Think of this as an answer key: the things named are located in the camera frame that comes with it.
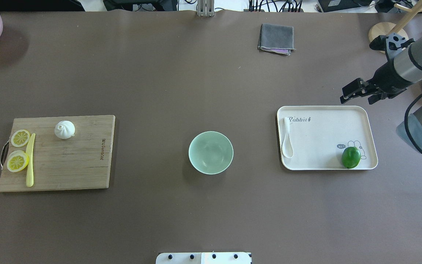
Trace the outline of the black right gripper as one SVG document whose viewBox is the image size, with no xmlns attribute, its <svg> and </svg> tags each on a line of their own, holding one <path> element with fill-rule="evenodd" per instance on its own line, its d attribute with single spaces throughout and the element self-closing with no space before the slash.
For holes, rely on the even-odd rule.
<svg viewBox="0 0 422 264">
<path fill-rule="evenodd" d="M 379 100 L 393 99 L 406 90 L 406 80 L 397 74 L 393 66 L 381 66 L 373 77 L 364 82 L 357 78 L 342 88 L 340 103 L 345 104 L 356 97 L 369 96 L 369 104 Z"/>
</svg>

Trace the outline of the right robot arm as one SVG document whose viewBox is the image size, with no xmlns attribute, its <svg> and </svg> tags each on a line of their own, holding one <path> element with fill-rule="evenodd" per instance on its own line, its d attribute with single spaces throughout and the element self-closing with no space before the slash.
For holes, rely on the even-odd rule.
<svg viewBox="0 0 422 264">
<path fill-rule="evenodd" d="M 358 97 L 368 97 L 369 104 L 393 99 L 407 88 L 422 81 L 422 37 L 406 39 L 397 33 L 375 37 L 370 49 L 385 53 L 387 62 L 380 66 L 370 80 L 357 78 L 342 88 L 342 104 Z M 422 93 L 409 104 L 396 132 L 409 146 L 422 154 L 422 105 L 412 108 L 422 99 Z"/>
</svg>

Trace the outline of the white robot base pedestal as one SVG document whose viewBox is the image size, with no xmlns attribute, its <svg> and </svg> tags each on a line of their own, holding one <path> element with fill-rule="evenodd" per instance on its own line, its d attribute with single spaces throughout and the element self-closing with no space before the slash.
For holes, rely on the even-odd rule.
<svg viewBox="0 0 422 264">
<path fill-rule="evenodd" d="M 156 257 L 156 264 L 251 264 L 252 255 L 243 251 L 167 252 Z"/>
</svg>

